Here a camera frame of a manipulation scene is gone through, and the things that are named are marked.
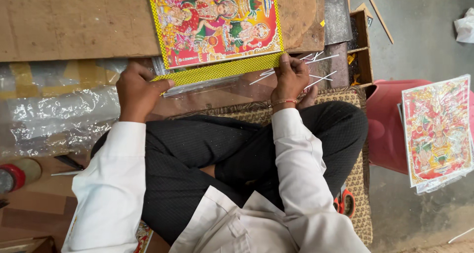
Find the concrete floor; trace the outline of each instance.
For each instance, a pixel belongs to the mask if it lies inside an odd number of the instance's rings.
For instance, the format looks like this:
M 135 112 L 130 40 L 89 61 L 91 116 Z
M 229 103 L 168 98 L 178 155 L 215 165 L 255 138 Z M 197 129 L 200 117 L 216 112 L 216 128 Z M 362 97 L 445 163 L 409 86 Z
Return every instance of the concrete floor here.
M 369 0 L 351 0 L 352 9 Z M 453 21 L 474 0 L 375 0 L 395 44 L 376 18 L 369 28 L 374 79 L 433 82 L 474 75 L 474 44 L 455 41 Z M 372 252 L 398 252 L 447 243 L 474 227 L 474 173 L 431 194 L 415 195 L 406 175 L 373 166 Z M 474 231 L 459 241 L 474 239 Z

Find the wrist thread bracelet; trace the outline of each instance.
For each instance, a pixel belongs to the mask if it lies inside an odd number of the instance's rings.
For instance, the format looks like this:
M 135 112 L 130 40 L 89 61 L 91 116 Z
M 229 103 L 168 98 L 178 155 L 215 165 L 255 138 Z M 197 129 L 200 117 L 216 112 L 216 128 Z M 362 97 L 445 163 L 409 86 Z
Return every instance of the wrist thread bracelet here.
M 282 99 L 282 100 L 277 100 L 273 103 L 271 103 L 268 107 L 271 108 L 273 106 L 276 106 L 278 104 L 282 104 L 282 103 L 295 103 L 296 104 L 296 98 L 288 98 L 288 99 Z

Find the left hand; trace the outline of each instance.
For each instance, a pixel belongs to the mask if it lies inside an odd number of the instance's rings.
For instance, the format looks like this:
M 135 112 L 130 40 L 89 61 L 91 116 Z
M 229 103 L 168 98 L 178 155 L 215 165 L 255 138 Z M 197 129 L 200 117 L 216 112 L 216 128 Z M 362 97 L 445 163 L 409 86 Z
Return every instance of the left hand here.
M 317 85 L 311 86 L 310 90 L 306 93 L 304 98 L 296 104 L 297 110 L 302 110 L 307 107 L 314 106 L 314 101 L 317 98 Z
M 153 73 L 137 62 L 130 61 L 118 79 L 117 93 L 121 122 L 145 123 L 145 117 L 155 107 L 162 92 L 175 86 L 170 79 L 150 82 Z

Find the shirt sleeve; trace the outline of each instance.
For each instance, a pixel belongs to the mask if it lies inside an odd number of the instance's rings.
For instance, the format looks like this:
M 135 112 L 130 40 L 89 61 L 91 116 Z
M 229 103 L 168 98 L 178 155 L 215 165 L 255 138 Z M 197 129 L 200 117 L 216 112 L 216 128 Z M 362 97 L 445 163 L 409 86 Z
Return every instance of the shirt sleeve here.
M 350 219 L 333 206 L 321 141 L 303 125 L 299 111 L 276 112 L 272 126 L 285 220 L 299 252 L 369 252 Z
M 144 123 L 115 123 L 87 169 L 74 177 L 78 205 L 63 253 L 136 249 L 145 194 L 145 129 Z

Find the patterned cushion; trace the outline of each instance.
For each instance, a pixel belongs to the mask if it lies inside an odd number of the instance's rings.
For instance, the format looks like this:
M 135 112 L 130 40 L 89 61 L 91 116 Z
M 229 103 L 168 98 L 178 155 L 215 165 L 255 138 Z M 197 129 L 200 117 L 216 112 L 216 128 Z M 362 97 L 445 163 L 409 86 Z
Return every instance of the patterned cushion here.
M 327 101 L 346 101 L 363 111 L 365 111 L 365 92 L 359 88 L 329 89 L 320 91 L 315 104 Z M 252 102 L 247 104 L 232 105 L 227 107 L 213 108 L 191 112 L 183 115 L 168 118 L 174 120 L 192 115 L 212 115 L 219 117 L 229 117 L 249 123 L 260 123 L 266 125 L 271 122 L 270 102 Z M 359 154 L 357 162 L 354 165 L 349 177 L 346 180 L 346 186 L 352 192 L 355 199 L 355 213 L 352 217 L 354 231 L 359 235 L 364 244 L 372 243 L 372 222 L 370 218 L 369 205 L 369 163 L 367 144 Z

